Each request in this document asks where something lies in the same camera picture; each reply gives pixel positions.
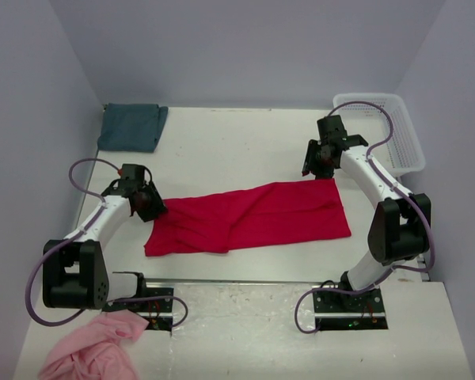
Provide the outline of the red t shirt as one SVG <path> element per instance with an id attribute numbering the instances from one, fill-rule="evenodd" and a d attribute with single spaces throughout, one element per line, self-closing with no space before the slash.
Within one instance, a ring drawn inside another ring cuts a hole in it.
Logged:
<path id="1" fill-rule="evenodd" d="M 228 253 L 352 235 L 334 180 L 275 182 L 207 196 L 173 198 L 154 221 L 146 257 Z"/>

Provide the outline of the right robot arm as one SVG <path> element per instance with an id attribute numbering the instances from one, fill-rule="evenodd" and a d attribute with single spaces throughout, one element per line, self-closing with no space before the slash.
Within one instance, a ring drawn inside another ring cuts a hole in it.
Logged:
<path id="1" fill-rule="evenodd" d="M 341 169 L 374 208 L 366 254 L 327 291 L 356 297 L 374 290 L 396 269 L 420 272 L 405 262 L 431 249 L 430 199 L 410 192 L 389 174 L 364 137 L 347 133 L 340 116 L 319 119 L 317 129 L 319 139 L 308 142 L 302 174 L 325 180 Z"/>

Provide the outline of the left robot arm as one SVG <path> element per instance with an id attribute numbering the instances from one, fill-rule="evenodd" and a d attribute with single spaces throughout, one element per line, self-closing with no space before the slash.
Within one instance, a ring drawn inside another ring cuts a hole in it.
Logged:
<path id="1" fill-rule="evenodd" d="M 116 231 L 132 216 L 152 222 L 167 207 L 150 170 L 124 164 L 119 177 L 97 197 L 97 207 L 62 240 L 44 246 L 43 301 L 50 308 L 98 310 L 108 302 L 134 298 L 141 293 L 143 275 L 110 272 L 105 248 Z"/>

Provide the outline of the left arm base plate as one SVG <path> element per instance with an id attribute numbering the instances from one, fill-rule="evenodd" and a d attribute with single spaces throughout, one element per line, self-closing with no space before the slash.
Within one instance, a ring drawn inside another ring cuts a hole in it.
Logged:
<path id="1" fill-rule="evenodd" d="M 103 312 L 129 310 L 148 322 L 146 330 L 171 332 L 173 328 L 173 300 L 164 296 L 174 296 L 173 287 L 146 287 L 140 297 L 160 297 L 147 302 L 114 302 L 103 308 Z"/>

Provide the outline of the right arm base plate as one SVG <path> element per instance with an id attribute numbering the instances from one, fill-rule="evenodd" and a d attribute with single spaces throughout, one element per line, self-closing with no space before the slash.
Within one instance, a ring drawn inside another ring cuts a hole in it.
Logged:
<path id="1" fill-rule="evenodd" d="M 325 331 L 387 330 L 382 293 L 374 289 L 357 296 L 339 294 L 332 280 L 323 282 L 313 293 L 315 329 Z"/>

